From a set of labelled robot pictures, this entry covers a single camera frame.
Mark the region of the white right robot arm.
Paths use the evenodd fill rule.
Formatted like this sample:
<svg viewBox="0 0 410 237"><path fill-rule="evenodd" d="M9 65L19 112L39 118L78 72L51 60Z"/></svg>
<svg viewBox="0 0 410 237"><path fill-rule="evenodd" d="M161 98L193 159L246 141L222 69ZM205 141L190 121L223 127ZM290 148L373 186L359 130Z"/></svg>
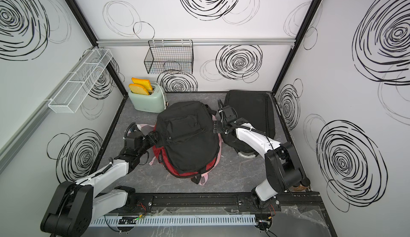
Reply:
<svg viewBox="0 0 410 237"><path fill-rule="evenodd" d="M278 194L289 192L292 186L310 186L294 145L280 143L255 129L244 118L238 118L235 109L225 106L221 100L218 100L218 113L221 124L216 131L226 135L235 132L239 140L264 158L266 179L253 190L256 202L266 202Z"/></svg>

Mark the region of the large black backpack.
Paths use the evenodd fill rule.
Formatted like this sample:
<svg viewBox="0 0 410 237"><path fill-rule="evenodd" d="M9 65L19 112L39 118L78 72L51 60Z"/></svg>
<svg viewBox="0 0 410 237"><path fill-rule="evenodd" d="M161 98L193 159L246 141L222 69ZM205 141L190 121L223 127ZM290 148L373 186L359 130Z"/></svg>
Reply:
<svg viewBox="0 0 410 237"><path fill-rule="evenodd" d="M275 137L275 122L272 99L265 92L229 91L224 105L231 106L237 112L238 118L244 118L257 130L264 132L268 137ZM246 159L258 156L258 153L248 144L239 140L234 132L221 134L223 142L233 148L239 156Z"/></svg>

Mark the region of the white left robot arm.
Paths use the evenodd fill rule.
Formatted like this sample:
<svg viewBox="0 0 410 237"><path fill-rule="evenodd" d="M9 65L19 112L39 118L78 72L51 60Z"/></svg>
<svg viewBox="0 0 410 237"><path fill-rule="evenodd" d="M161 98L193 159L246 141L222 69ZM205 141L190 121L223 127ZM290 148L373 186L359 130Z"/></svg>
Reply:
<svg viewBox="0 0 410 237"><path fill-rule="evenodd" d="M102 191L130 174L157 142L153 125L132 123L125 132L123 149L104 168L58 185L41 221L41 231L52 237L80 237L94 220L107 213L122 207L134 208L135 189L119 186L105 194Z"/></svg>

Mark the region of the red and black backpack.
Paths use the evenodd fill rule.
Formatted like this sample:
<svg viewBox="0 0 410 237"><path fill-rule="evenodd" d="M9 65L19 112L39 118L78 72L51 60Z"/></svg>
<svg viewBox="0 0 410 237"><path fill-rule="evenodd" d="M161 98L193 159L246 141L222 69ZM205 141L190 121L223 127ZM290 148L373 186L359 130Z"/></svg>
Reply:
<svg viewBox="0 0 410 237"><path fill-rule="evenodd" d="M145 135L157 135L152 147L154 158L168 173L205 185L222 153L222 138L215 123L216 111L208 105L183 101L161 112L155 125L139 124L137 129Z"/></svg>

